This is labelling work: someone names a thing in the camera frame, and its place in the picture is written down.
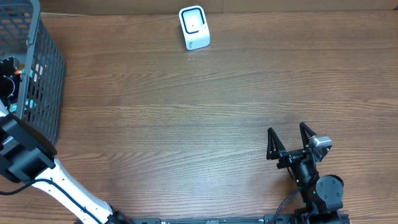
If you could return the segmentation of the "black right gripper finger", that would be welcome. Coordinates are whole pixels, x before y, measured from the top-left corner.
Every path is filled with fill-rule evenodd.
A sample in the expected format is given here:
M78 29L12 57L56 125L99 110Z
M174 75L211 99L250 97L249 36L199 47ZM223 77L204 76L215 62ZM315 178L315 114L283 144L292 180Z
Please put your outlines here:
M286 152L286 149L272 128L267 130L267 138L268 142L266 159L275 160L281 158L283 153Z
M312 136L317 135L313 130L311 130L304 122L301 122L299 124L300 128L300 133L301 133L301 138L302 138L302 143L304 147L309 146L310 138Z

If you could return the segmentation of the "teal wet wipes packet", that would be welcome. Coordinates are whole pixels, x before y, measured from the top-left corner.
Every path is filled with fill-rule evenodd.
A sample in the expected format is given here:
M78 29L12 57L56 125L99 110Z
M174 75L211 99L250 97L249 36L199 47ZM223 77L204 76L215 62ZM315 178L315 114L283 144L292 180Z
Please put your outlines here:
M36 74L34 70L30 71L30 80L32 83L29 84L29 94L36 94L36 91L39 89L38 87L34 86L34 84L37 84L38 81L40 80L39 74ZM33 97L30 96L29 98L26 99L25 105L29 106L30 108L33 108L36 106L34 103ZM9 111L11 113L15 113L17 111L17 103L11 103Z

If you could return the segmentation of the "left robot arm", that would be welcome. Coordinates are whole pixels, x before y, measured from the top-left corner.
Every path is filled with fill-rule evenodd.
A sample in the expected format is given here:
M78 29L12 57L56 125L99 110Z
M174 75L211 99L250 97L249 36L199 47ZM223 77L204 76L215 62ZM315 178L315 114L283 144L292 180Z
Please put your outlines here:
M71 211L82 223L132 223L122 212L86 190L56 158L53 144L9 111L1 113L1 175L24 186L1 195L15 195L33 186Z

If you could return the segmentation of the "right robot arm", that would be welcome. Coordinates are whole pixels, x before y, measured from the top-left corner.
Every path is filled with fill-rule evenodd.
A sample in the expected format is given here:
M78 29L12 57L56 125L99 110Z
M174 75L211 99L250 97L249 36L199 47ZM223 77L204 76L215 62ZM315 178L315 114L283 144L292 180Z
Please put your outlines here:
M349 223L349 216L339 213L343 208L344 182L337 175L319 176L317 163L332 147L332 140L319 135L304 122L299 124L303 148L287 151L276 132L267 130L268 160L277 160L278 169L287 169L297 190L285 198L275 214L265 215L265 223L340 224ZM301 195L303 207L293 214L281 215L284 205L296 195Z

